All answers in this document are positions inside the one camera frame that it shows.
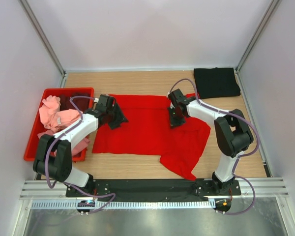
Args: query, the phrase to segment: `pink cloth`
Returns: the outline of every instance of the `pink cloth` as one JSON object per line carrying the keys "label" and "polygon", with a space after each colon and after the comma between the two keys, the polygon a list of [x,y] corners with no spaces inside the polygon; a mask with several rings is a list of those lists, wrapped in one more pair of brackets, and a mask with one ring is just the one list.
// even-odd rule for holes
{"label": "pink cloth", "polygon": [[49,96],[43,100],[43,105],[39,108],[40,122],[46,129],[53,132],[62,130],[80,118],[79,112],[73,109],[59,111],[60,98]]}
{"label": "pink cloth", "polygon": [[[37,136],[40,138],[44,134],[53,135],[54,132],[52,130],[47,130],[46,132],[39,133]],[[72,156],[75,156],[79,152],[81,152],[83,149],[87,148],[90,143],[90,140],[88,138],[83,138],[78,144],[75,145],[75,147],[72,150]]]}

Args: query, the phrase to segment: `white slotted strip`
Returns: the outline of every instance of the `white slotted strip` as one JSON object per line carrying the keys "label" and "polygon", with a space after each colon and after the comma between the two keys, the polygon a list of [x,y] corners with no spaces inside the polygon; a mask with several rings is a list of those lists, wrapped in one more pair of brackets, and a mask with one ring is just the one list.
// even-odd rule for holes
{"label": "white slotted strip", "polygon": [[[92,207],[78,207],[81,200],[34,200],[31,209],[92,209]],[[103,206],[105,202],[95,201],[95,207]],[[179,208],[212,208],[214,199],[208,202],[159,202],[159,203],[127,203],[112,202],[105,209],[179,209]]]}

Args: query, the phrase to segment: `wooden table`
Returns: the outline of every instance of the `wooden table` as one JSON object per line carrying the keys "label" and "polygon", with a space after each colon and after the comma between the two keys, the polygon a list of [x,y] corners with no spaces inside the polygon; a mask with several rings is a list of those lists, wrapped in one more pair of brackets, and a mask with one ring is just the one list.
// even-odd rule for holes
{"label": "wooden table", "polygon": [[[134,71],[134,72],[90,72],[69,73],[66,88],[93,87],[95,96],[100,94],[150,94],[166,96],[172,85],[179,79],[193,79],[193,71]],[[181,91],[192,93],[192,86],[188,81],[177,85]],[[206,99],[206,103],[228,110],[238,108],[248,118],[247,110],[241,96],[228,98]],[[91,143],[88,147],[84,162],[74,166],[90,173],[94,178],[180,178],[159,163],[160,156],[132,155],[132,154],[93,154],[91,153],[96,133],[90,135]],[[248,151],[255,147],[253,143]],[[221,152],[216,143],[214,127],[208,139],[205,151],[193,170],[198,178],[211,177],[217,168]],[[244,177],[266,177],[259,152],[243,158],[236,173]]]}

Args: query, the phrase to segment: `folded black fabric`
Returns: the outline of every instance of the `folded black fabric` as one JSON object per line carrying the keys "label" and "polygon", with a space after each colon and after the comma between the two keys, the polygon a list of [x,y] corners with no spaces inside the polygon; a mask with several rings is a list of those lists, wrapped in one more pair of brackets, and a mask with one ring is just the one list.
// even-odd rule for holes
{"label": "folded black fabric", "polygon": [[240,95],[233,68],[194,69],[193,75],[201,99]]}

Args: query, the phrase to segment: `red t-shirt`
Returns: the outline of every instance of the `red t-shirt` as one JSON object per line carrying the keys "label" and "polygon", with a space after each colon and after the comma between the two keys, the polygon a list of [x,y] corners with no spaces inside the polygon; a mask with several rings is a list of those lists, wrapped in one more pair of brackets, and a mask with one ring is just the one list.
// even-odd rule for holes
{"label": "red t-shirt", "polygon": [[210,134],[210,127],[196,118],[171,128],[165,96],[112,95],[129,120],[111,130],[100,127],[93,153],[160,155],[160,162],[170,171],[195,180],[191,171],[202,155]]}

